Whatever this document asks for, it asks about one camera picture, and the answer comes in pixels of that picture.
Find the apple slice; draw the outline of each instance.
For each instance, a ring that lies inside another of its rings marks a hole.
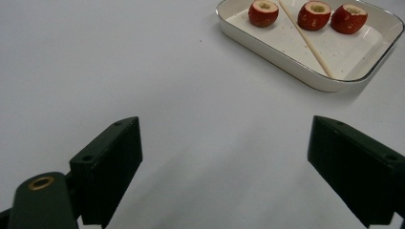
[[[306,31],[319,31],[330,19],[330,6],[324,2],[307,2],[298,13],[297,24]]]
[[[277,5],[268,0],[255,0],[249,8],[250,23],[257,27],[269,27],[277,19],[279,9]]]
[[[355,5],[342,5],[331,16],[331,27],[344,34],[353,34],[366,24],[367,12]]]

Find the white tray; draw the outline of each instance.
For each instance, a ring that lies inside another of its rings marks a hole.
[[[283,0],[294,19],[306,0]],[[250,24],[247,11],[252,0],[224,0],[216,13],[224,34],[261,55],[275,66],[324,92],[338,92],[365,83],[388,57],[404,32],[401,19],[373,5],[355,0],[324,0],[333,10],[353,4],[368,12],[366,25],[355,34],[336,32],[328,24],[320,31],[304,31],[333,73],[327,76],[298,30],[279,6],[276,22],[268,28]]]

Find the wooden chopstick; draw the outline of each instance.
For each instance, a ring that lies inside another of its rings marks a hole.
[[[330,69],[328,68],[327,64],[325,63],[325,61],[322,59],[321,55],[318,53],[318,51],[313,47],[312,43],[309,41],[309,39],[307,38],[307,36],[304,34],[304,32],[301,30],[301,28],[297,25],[297,23],[295,22],[295,20],[292,18],[291,13],[288,11],[286,5],[284,5],[284,3],[282,2],[282,0],[278,0],[281,8],[283,8],[284,12],[286,13],[286,15],[288,16],[289,20],[292,22],[292,24],[294,24],[294,27],[298,30],[298,32],[300,32],[301,36],[303,37],[303,39],[305,40],[305,42],[307,43],[310,51],[313,53],[313,55],[315,56],[315,58],[318,60],[319,64],[322,66],[322,68],[324,69],[325,73],[327,73],[327,75],[330,78],[335,78],[333,76],[333,74],[331,73]]]

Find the white table surface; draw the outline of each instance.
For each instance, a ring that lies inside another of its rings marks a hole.
[[[405,18],[403,0],[367,2]],[[218,4],[0,1],[0,211],[138,116],[144,161],[108,228],[364,228],[307,162],[310,125],[404,154],[405,39],[366,87],[322,93],[226,37]]]

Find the brass insert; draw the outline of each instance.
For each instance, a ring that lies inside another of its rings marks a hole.
[[[28,185],[28,188],[33,191],[37,191],[50,186],[53,182],[53,177],[40,177],[31,181],[31,183]]]

